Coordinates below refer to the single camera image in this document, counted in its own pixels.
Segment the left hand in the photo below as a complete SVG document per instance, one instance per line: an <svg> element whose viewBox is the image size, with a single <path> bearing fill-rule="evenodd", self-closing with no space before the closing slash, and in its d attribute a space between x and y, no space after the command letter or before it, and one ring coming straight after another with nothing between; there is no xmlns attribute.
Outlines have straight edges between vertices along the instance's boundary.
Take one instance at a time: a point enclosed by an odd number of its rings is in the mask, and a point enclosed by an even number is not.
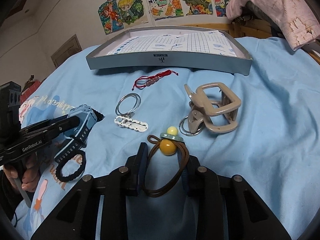
<svg viewBox="0 0 320 240"><path fill-rule="evenodd" d="M25 166L26 171L22 177L21 188L23 191L35 192L40 179L39 163L36 153L33 153L28 157L27 161L25 162ZM14 190L18 192L18 187L15 183L15 179L18 178L18 172L13 166L10 165L4 165L3 171Z"/></svg>

